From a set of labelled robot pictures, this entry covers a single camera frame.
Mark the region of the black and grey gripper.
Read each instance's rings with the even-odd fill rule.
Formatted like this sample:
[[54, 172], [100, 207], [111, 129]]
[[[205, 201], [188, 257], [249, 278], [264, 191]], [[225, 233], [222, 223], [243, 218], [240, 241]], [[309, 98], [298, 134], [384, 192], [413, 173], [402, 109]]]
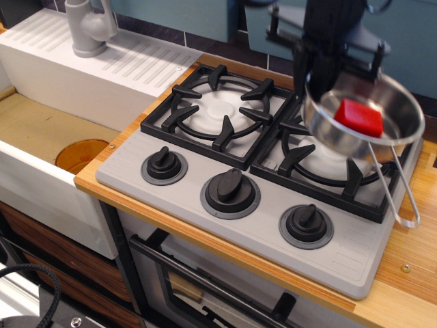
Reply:
[[342, 70], [363, 79], [379, 77], [382, 58], [390, 46], [362, 24], [363, 14], [380, 14], [390, 5], [381, 3], [308, 3], [304, 8], [274, 3], [269, 6], [266, 37], [293, 52], [294, 91], [305, 95], [309, 77], [312, 99], [321, 99]]

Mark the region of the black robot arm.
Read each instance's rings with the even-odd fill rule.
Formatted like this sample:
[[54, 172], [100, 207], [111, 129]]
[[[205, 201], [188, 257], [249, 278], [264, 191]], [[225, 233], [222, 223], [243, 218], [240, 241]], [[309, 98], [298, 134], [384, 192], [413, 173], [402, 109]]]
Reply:
[[308, 1], [305, 7], [277, 2], [269, 7], [269, 41], [292, 50], [294, 91], [305, 95], [305, 84], [315, 87], [313, 97], [330, 90], [341, 72], [368, 81], [380, 76], [390, 46], [362, 24], [364, 13], [380, 14], [391, 5], [381, 1]]

